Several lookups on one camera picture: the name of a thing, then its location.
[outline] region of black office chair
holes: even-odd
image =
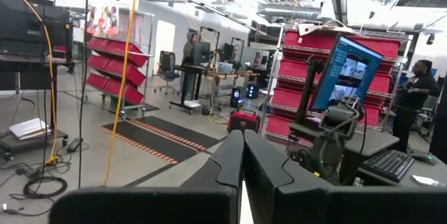
[[[166,85],[155,87],[154,92],[157,89],[160,91],[162,88],[165,88],[165,95],[168,94],[168,90],[172,89],[173,92],[176,92],[174,87],[169,85],[169,82],[174,81],[176,78],[179,78],[180,75],[178,73],[174,73],[173,66],[175,64],[175,54],[173,52],[160,51],[160,62],[159,62],[159,70],[157,71],[157,75],[161,77],[162,80],[166,81]]]

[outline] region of mouse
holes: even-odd
[[[435,165],[436,164],[436,161],[433,159],[433,157],[431,157],[430,155],[427,155],[427,154],[414,155],[412,157],[415,160],[420,161],[420,162],[425,163],[425,164],[429,164],[429,165]]]

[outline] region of black shirt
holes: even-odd
[[[429,89],[429,95],[436,97],[438,97],[439,93],[441,92],[431,73],[421,75],[417,81],[408,88]],[[420,110],[424,106],[424,102],[427,98],[427,94],[422,94],[420,92],[408,92],[408,90],[405,89],[401,91],[397,100],[397,105],[413,110]]]

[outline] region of metal pole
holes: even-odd
[[[408,51],[410,50],[411,42],[413,41],[413,35],[408,36],[408,41],[406,42],[404,57],[402,61],[408,59]],[[394,98],[396,96],[397,87],[399,86],[400,75],[402,74],[402,70],[404,68],[404,64],[400,64],[399,72],[397,73],[396,82],[394,83],[393,92],[391,93],[391,100],[388,108],[386,109],[385,119],[383,119],[382,132],[386,129],[386,124],[388,123],[388,117],[390,116],[391,105],[393,104]]]
[[[284,23],[281,25],[281,31],[279,32],[279,39],[278,39],[278,44],[277,44],[277,51],[274,53],[274,59],[273,59],[273,63],[272,63],[272,68],[270,69],[270,76],[269,76],[269,79],[268,79],[268,87],[267,87],[267,98],[265,98],[265,102],[264,102],[264,106],[263,106],[263,116],[262,116],[262,119],[261,119],[261,126],[259,127],[260,132],[262,132],[263,127],[264,127],[265,111],[267,109],[267,104],[269,103],[269,100],[270,100],[270,90],[272,89],[273,74],[274,74],[274,70],[275,70],[276,65],[277,65],[279,48],[281,47],[282,34],[284,33],[284,27],[285,26],[286,26],[286,24],[284,24]]]
[[[146,63],[146,78],[145,78],[145,92],[144,92],[144,98],[143,101],[146,100],[146,90],[147,90],[147,74],[149,73],[149,61],[151,59],[151,46],[152,46],[152,28],[154,27],[154,16],[151,16],[151,30],[149,33],[149,49],[147,50],[147,63]]]

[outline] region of red case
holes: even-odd
[[[256,115],[256,113],[233,111],[230,114],[230,120],[228,120],[228,132],[231,133],[232,130],[240,130],[242,122],[245,122],[244,129],[254,130],[257,133],[259,131],[261,117]]]

